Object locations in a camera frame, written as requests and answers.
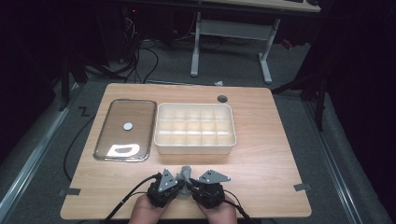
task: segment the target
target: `white desk leg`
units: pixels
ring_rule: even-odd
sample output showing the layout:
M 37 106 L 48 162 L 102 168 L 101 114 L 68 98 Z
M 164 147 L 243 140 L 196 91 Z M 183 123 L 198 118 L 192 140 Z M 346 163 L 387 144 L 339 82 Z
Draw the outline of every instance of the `white desk leg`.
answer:
M 280 19 L 276 19 L 274 25 L 271 29 L 271 32 L 268 36 L 268 40 L 264 49 L 264 53 L 259 54 L 260 64 L 262 65 L 262 75 L 264 76 L 264 82 L 267 84 L 272 83 L 270 70 L 268 69 L 267 57 L 270 52 L 271 46 L 274 42 L 274 38 L 276 35 L 277 27 L 279 26 Z
M 201 33 L 201 12 L 197 12 L 197 22 L 195 28 L 195 45 L 194 45 L 194 52 L 192 53 L 192 62 L 191 62 L 192 77 L 198 76 L 200 33 Z

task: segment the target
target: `person's right hand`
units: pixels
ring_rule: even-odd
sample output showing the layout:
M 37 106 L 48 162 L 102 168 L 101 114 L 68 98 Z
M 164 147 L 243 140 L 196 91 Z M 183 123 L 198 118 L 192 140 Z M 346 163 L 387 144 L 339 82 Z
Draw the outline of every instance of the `person's right hand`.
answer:
M 225 194 L 225 200 L 233 203 L 233 200 L 227 194 Z M 232 205 L 221 203 L 218 207 L 207 209 L 201 204 L 197 204 L 209 224 L 237 224 L 236 209 Z

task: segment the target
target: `tape piece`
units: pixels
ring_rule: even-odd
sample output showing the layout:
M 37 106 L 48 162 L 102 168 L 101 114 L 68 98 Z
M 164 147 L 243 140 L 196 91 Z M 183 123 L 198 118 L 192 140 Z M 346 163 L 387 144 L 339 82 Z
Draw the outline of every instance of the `tape piece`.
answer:
M 303 189 L 304 189 L 305 191 L 309 191 L 309 190 L 311 190 L 312 188 L 311 188 L 311 185 L 302 183 L 302 184 L 294 185 L 294 189 L 295 189 L 296 191 L 300 191 L 300 190 L 303 190 Z
M 66 195 L 79 195 L 79 193 L 81 192 L 81 189 L 61 189 L 59 191 L 59 196 L 63 197 Z

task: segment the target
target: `wooden table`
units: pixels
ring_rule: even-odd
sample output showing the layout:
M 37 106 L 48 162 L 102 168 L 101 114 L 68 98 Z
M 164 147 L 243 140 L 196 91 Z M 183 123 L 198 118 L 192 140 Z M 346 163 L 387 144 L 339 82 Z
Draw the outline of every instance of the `wooden table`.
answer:
M 162 155 L 154 143 L 149 158 L 127 163 L 97 161 L 92 153 L 106 112 L 115 99 L 130 98 L 161 103 L 217 104 L 228 97 L 233 110 L 237 143 L 229 155 Z M 311 207 L 303 190 L 288 139 L 271 92 L 265 88 L 110 84 L 92 125 L 70 188 L 79 195 L 67 195 L 61 216 L 65 219 L 104 219 L 140 181 L 164 168 L 176 176 L 183 165 L 196 178 L 208 169 L 229 176 L 225 189 L 234 193 L 251 217 L 308 217 Z M 146 191 L 149 181 L 139 190 Z M 132 197 L 114 216 L 129 218 Z M 177 196 L 163 218 L 204 218 L 192 197 Z

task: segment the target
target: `storage box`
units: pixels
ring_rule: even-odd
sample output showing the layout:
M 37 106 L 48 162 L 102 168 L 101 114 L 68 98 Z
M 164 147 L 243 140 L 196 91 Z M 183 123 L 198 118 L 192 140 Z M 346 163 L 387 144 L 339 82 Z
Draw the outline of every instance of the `storage box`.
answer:
M 236 144 L 225 104 L 159 105 L 154 143 L 162 154 L 229 154 Z

